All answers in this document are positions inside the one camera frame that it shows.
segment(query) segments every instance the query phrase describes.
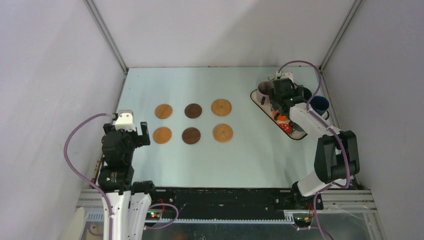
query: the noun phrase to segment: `wooden coaster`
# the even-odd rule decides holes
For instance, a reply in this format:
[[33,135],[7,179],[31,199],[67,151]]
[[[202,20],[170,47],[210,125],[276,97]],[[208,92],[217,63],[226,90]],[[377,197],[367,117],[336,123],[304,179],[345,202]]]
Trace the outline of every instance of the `wooden coaster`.
[[182,132],[182,140],[186,144],[195,144],[200,140],[200,131],[197,128],[189,127]]
[[185,115],[190,119],[196,119],[202,114],[202,107],[199,104],[192,103],[185,107]]
[[158,144],[166,144],[172,137],[172,132],[167,127],[159,127],[153,133],[153,140]]
[[168,104],[162,104],[156,107],[156,110],[154,110],[154,114],[159,119],[167,119],[172,114],[172,107]]
[[225,123],[218,124],[213,128],[213,138],[220,143],[226,143],[233,138],[233,129]]
[[230,114],[231,112],[231,103],[225,99],[217,99],[210,106],[213,114],[224,117]]

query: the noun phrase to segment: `gray wall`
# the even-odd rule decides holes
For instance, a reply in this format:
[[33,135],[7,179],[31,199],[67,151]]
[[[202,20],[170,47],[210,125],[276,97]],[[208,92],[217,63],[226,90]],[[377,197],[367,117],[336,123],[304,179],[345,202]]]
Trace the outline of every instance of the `gray wall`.
[[[63,157],[68,134],[114,110],[123,74],[82,0],[0,2],[0,239],[56,240],[83,183]],[[103,118],[70,144],[86,176]]]
[[424,1],[364,1],[324,74],[390,240],[424,239]]

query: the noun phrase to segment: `light brown coaster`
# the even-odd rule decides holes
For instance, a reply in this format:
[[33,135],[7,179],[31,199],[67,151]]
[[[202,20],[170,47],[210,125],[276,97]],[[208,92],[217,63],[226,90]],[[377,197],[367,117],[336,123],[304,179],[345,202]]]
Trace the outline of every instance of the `light brown coaster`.
[[217,99],[212,103],[210,109],[217,116],[227,116],[231,112],[231,103],[225,99]]
[[172,132],[167,127],[159,127],[153,133],[153,140],[158,144],[166,144],[172,137]]
[[172,114],[172,107],[168,104],[162,104],[156,107],[156,110],[154,110],[154,114],[159,119],[167,119]]
[[199,104],[192,103],[185,107],[185,115],[190,119],[196,119],[202,114],[202,107]]
[[186,144],[195,144],[200,140],[200,131],[197,128],[189,127],[182,132],[182,140]]
[[218,124],[213,128],[213,138],[220,143],[226,143],[233,138],[233,129],[225,123]]

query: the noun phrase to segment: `round coaster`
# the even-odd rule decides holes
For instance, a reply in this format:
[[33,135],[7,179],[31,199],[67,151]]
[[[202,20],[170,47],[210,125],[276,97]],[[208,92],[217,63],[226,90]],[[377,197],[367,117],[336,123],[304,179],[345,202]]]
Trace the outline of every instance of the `round coaster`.
[[195,144],[200,140],[200,131],[197,128],[189,127],[182,132],[182,140],[186,144]]
[[210,109],[217,116],[227,116],[231,112],[231,103],[225,99],[217,99],[212,103]]
[[192,103],[185,107],[185,115],[190,119],[196,119],[202,114],[202,107],[199,104]]
[[168,104],[162,104],[156,107],[156,110],[154,110],[154,114],[159,119],[167,119],[172,114],[172,107]]
[[233,138],[233,129],[225,123],[218,124],[213,128],[213,138],[220,143],[226,143]]
[[153,133],[153,140],[158,144],[166,144],[172,137],[172,132],[167,127],[159,127]]

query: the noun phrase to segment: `floor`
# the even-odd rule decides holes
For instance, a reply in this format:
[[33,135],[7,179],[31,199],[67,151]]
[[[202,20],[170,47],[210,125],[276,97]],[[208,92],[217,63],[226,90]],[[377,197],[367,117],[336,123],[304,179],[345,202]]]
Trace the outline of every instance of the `floor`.
[[[134,112],[134,122],[147,122],[150,134],[168,127],[168,143],[134,152],[133,181],[152,180],[161,187],[289,188],[314,169],[316,140],[295,141],[286,136],[250,99],[260,82],[267,81],[278,67],[176,67],[130,68],[119,110]],[[311,67],[288,67],[294,82],[312,92],[318,86]],[[215,116],[211,104],[227,99],[232,111]],[[202,114],[185,116],[187,105],[196,103]],[[169,104],[167,119],[158,119],[155,108]],[[221,123],[233,129],[227,143],[214,140],[213,128]],[[200,141],[188,145],[182,133],[189,127],[200,130]]]

